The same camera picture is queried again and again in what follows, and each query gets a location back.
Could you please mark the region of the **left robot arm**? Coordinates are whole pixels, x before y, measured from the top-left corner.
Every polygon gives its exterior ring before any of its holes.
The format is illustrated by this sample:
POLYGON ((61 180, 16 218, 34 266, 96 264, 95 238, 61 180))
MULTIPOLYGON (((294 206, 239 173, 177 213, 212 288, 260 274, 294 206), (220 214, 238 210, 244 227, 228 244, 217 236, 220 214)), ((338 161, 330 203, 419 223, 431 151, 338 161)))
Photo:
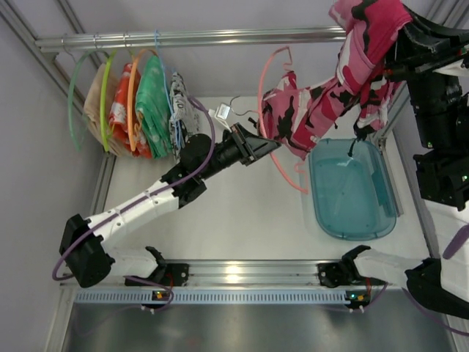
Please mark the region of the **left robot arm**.
POLYGON ((145 191, 87 219, 79 214, 69 218, 59 253, 82 288, 93 287, 109 276, 123 276, 141 285, 158 283, 166 263, 157 249, 122 250, 117 244, 145 224, 193 202, 206 191, 206 179, 236 163, 248 166, 280 146, 239 123, 224 131, 219 143, 203 133, 193 135, 183 147, 179 163, 145 191))

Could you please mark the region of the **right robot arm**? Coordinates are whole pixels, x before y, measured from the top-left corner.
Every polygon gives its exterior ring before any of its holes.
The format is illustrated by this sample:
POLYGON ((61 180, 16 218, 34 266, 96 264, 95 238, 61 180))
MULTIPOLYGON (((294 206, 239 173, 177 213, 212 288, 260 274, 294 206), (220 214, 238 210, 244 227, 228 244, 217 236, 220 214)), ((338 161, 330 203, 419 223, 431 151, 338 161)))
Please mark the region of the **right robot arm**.
MULTIPOLYGON (((405 82, 421 145, 415 155, 423 199, 464 210, 468 202, 468 31, 434 23, 400 1, 360 1, 346 27, 368 59, 384 64, 384 78, 405 82)), ((400 286, 418 304, 468 317, 468 226, 438 238, 440 256, 410 260, 357 246, 339 263, 351 283, 366 277, 400 286)))

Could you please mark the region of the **pink camouflage trousers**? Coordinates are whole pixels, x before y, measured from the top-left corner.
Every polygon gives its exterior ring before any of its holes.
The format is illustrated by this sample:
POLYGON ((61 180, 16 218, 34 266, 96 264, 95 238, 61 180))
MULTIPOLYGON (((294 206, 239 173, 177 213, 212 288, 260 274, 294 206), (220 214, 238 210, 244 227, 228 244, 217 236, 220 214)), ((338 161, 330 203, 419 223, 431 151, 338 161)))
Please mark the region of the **pink camouflage trousers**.
POLYGON ((332 78, 300 88, 294 71, 262 96, 259 133, 305 158, 350 109, 353 129, 364 140, 388 122, 399 84, 385 77, 385 55, 412 18, 400 1, 335 1, 329 16, 345 31, 332 78))

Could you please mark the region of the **pink plastic hanger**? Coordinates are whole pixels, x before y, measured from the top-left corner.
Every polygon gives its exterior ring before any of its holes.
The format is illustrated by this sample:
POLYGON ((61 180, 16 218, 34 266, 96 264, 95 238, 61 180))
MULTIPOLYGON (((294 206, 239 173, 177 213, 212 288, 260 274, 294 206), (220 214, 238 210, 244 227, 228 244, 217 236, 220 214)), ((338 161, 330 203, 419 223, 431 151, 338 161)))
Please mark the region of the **pink plastic hanger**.
MULTIPOLYGON (((269 70, 270 65, 272 64, 273 60, 276 58, 276 56, 282 52, 286 51, 288 54, 288 60, 283 63, 283 68, 285 71, 289 71, 289 68, 292 66, 292 54, 290 51, 290 47, 288 45, 280 47, 276 49, 268 58, 266 61, 263 69, 261 76, 259 78, 259 84, 258 84, 258 89, 257 89, 257 114, 258 114, 258 123, 259 123, 259 129, 261 136, 266 138, 267 133, 265 130, 265 124, 264 124, 264 119, 263 119, 263 113, 262 113, 262 97, 263 97, 263 86, 264 86, 264 81, 265 81, 265 76, 267 75, 267 72, 269 70)), ((309 190, 307 188, 303 188, 299 186, 296 182, 292 180, 292 178, 287 174, 287 172, 284 170, 282 167, 280 161, 277 159, 276 155, 274 153, 270 154, 270 159, 276 166, 278 172, 281 174, 283 179, 295 190, 299 191, 302 194, 309 194, 309 190)))

